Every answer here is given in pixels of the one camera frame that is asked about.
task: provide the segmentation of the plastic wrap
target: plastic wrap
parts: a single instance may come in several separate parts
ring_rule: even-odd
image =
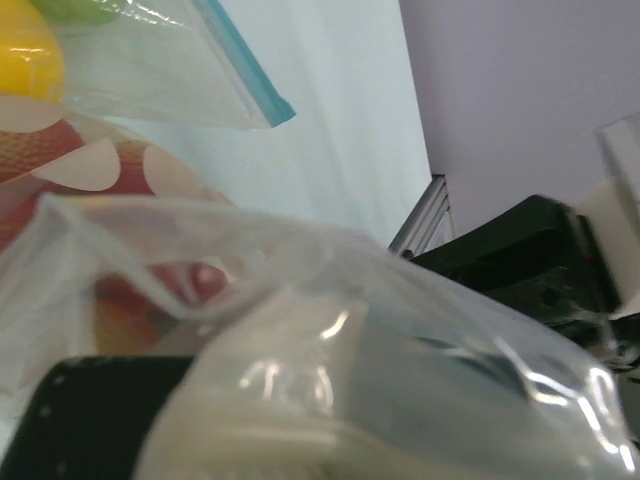
[[[146,194],[230,201],[135,134],[29,97],[0,96],[0,251],[40,195]]]
[[[237,128],[293,110],[217,0],[2,0],[0,93]]]
[[[118,338],[199,353],[137,480],[638,477],[600,363],[360,236],[198,201],[46,195],[0,276],[5,418],[54,363],[118,354]],[[140,314],[105,315],[121,300]]]

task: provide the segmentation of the black plastic part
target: black plastic part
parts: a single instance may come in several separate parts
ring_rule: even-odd
[[[538,195],[411,262],[552,328],[620,305],[588,220]]]
[[[36,390],[0,480],[130,480],[153,419],[191,357],[90,357],[57,365]]]

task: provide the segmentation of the green object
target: green object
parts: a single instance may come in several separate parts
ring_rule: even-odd
[[[127,0],[31,0],[49,20],[62,24],[106,25],[117,19]]]

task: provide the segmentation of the lavender wall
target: lavender wall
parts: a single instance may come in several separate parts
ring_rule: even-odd
[[[602,177],[592,130],[640,110],[640,2],[400,2],[456,234],[533,193],[575,201]]]

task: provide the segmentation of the blue zipper seal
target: blue zipper seal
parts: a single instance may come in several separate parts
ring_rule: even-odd
[[[218,0],[198,0],[197,3],[211,10],[203,18],[211,29],[212,35],[220,43],[240,78],[253,96],[258,107],[271,127],[276,127],[292,119],[296,112],[291,105],[278,94],[271,80],[258,63],[251,49],[242,38],[229,15]]]

